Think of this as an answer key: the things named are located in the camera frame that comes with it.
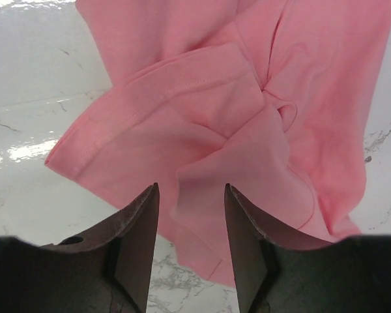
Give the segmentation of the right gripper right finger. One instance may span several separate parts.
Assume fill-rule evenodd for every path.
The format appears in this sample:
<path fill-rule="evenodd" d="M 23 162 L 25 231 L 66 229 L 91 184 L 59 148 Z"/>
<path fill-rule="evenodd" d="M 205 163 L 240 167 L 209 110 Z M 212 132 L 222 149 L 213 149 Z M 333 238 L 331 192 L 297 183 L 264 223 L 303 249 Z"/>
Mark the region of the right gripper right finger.
<path fill-rule="evenodd" d="M 225 221 L 240 312 L 341 312 L 328 242 L 302 233 L 225 187 Z"/>

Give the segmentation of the pink polo shirt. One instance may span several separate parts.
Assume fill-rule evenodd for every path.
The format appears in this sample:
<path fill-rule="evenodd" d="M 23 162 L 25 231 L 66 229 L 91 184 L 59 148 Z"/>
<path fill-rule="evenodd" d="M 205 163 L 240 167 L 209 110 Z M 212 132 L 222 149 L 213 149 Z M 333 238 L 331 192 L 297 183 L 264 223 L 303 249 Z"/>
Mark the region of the pink polo shirt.
<path fill-rule="evenodd" d="M 116 208 L 158 183 L 178 262 L 234 286 L 224 188 L 334 243 L 366 187 L 391 1 L 77 1 L 112 88 L 46 166 Z"/>

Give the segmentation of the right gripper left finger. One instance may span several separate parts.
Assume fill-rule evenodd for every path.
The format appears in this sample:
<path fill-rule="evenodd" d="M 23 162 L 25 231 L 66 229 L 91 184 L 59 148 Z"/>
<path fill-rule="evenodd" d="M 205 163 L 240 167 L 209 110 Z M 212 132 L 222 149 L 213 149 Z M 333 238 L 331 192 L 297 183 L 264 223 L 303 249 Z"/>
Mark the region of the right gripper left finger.
<path fill-rule="evenodd" d="M 120 289 L 134 312 L 146 312 L 158 214 L 159 188 L 154 183 L 115 214 L 44 248 L 76 253 L 106 248 L 103 276 Z"/>

